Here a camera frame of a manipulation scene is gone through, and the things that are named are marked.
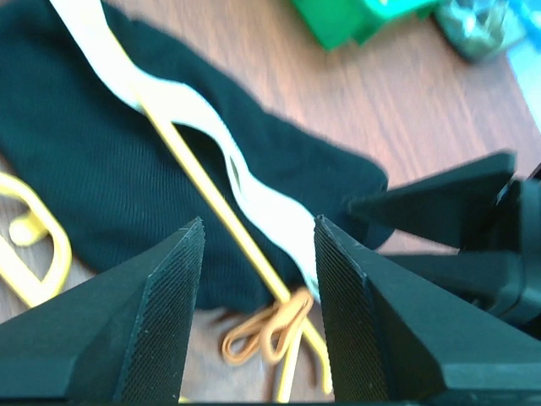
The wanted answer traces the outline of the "yellow plastic hanger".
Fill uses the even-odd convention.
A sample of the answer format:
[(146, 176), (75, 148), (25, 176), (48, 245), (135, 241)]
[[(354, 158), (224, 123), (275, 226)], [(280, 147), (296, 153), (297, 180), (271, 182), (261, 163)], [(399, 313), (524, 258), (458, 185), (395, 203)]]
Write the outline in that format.
[[(249, 235), (199, 160), (175, 129), (172, 121), (159, 113), (159, 107), (155, 102), (140, 98), (139, 104), (167, 148), (236, 241), (275, 300), (280, 303), (288, 301), (293, 293), (289, 291), (259, 246)], [(10, 233), (12, 235), (15, 235), (16, 230), (20, 228), (24, 237), (23, 241), (29, 244), (33, 244), (46, 234), (52, 237), (52, 262), (49, 271), (43, 278), (38, 278), (28, 268), (6, 240), (1, 242), (2, 279), (26, 305), (35, 307), (58, 295), (62, 290), (72, 262), (71, 246), (63, 228), (27, 184), (12, 175), (2, 173), (1, 193), (25, 203), (30, 209), (27, 216), (11, 222)], [(306, 316), (301, 330), (293, 339), (285, 356), (279, 361), (283, 363), (276, 395), (276, 399), (280, 403), (287, 402), (291, 394), (299, 346), (303, 339), (307, 340), (309, 346), (320, 359), (323, 392), (329, 394), (332, 391), (331, 365), (325, 341)]]

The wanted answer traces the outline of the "black underwear beige waistband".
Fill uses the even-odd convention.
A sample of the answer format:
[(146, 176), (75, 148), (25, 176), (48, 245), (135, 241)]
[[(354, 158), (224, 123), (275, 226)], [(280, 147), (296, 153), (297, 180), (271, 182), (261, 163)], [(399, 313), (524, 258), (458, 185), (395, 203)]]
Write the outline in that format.
[[(112, 6), (107, 21), (143, 70), (198, 91), (231, 131), (256, 178), (375, 250), (389, 228), (351, 217), (352, 198), (383, 191), (385, 172), (266, 112), (184, 43)], [(271, 293), (149, 120), (98, 79), (47, 1), (1, 8), (1, 152), (104, 272), (195, 217), (205, 226), (196, 305), (251, 313)]]

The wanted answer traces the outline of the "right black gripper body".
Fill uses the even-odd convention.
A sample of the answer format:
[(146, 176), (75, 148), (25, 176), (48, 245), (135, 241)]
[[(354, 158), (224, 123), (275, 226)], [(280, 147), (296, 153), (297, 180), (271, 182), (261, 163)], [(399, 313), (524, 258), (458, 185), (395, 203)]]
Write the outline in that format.
[(496, 255), (507, 265), (488, 312), (515, 326), (540, 315), (540, 180), (512, 180), (497, 195), (481, 229), (460, 254)]

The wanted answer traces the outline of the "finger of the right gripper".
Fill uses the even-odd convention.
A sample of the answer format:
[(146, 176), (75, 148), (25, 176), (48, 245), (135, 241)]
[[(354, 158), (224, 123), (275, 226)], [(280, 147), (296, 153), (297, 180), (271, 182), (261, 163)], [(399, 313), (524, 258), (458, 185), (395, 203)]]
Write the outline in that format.
[(513, 305), (523, 287), (522, 261), (511, 252), (385, 258), (476, 305)]
[(488, 227), (516, 156), (501, 151), (417, 182), (352, 200), (349, 213), (462, 249)]

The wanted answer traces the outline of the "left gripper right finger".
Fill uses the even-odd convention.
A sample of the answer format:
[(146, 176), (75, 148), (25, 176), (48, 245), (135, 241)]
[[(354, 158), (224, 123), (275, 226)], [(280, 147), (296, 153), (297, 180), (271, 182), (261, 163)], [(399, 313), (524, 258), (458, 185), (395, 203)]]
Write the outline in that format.
[(338, 402), (537, 402), (540, 343), (317, 217)]

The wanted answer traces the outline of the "orange clothespin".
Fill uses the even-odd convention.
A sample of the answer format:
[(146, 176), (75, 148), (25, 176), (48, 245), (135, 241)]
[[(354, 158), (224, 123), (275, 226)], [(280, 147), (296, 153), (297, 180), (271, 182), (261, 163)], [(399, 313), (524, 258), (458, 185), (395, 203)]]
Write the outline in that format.
[(309, 290), (300, 288), (288, 301), (276, 301), (253, 315), (223, 338), (223, 359), (230, 365), (242, 365), (260, 351), (266, 362), (276, 365), (301, 330), (313, 304)]

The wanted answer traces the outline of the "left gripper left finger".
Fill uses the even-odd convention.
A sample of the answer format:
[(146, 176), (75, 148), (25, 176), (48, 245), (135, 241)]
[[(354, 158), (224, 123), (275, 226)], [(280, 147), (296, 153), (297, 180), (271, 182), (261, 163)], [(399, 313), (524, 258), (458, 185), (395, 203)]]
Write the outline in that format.
[(2, 400), (177, 401), (204, 247), (197, 218), (4, 322)]

